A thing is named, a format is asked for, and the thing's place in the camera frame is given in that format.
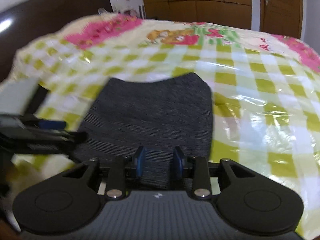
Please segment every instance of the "bed frame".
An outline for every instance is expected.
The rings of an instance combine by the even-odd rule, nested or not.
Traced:
[[[83,16],[112,12],[110,0],[29,0],[0,13],[0,23],[8,28],[0,32],[0,82],[9,74],[17,49]]]

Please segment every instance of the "metal bolt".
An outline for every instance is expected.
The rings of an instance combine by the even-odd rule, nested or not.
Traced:
[[[107,196],[111,198],[118,198],[122,196],[122,191],[119,189],[111,189],[107,191]]]
[[[210,191],[205,188],[198,188],[194,191],[194,193],[198,197],[207,197],[210,195]]]

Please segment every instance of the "bed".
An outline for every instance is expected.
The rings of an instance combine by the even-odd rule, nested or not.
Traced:
[[[290,37],[105,13],[19,49],[2,85],[39,77],[50,93],[36,115],[77,130],[110,77],[155,82],[194,72],[212,90],[209,160],[233,159],[295,190],[305,205],[297,232],[313,239],[320,235],[319,66],[319,55]],[[63,156],[15,162],[16,192],[72,166]]]

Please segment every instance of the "black device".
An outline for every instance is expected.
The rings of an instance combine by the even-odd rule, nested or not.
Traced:
[[[302,239],[301,198],[229,159],[208,163],[175,147],[167,191],[139,183],[145,148],[109,166],[91,158],[21,192],[13,213],[27,240]],[[210,177],[221,193],[212,195]],[[104,195],[98,195],[107,178]],[[192,178],[192,190],[183,180]]]
[[[65,126],[33,115],[0,114],[0,195],[9,190],[5,177],[14,154],[66,154],[76,161],[72,152],[87,134],[64,131]]]

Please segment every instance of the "cartoon print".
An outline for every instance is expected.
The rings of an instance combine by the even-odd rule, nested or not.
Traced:
[[[234,45],[239,47],[239,36],[233,29],[211,23],[186,23],[184,30],[153,30],[147,34],[146,44],[172,45]]]
[[[199,36],[194,35],[193,29],[175,31],[154,30],[147,35],[147,38],[151,43],[193,45],[197,43]]]
[[[260,38],[260,40],[264,43],[264,44],[261,44],[259,45],[259,48],[263,49],[263,50],[266,50],[268,52],[273,52],[270,48],[270,44],[268,43],[268,40],[267,38]]]

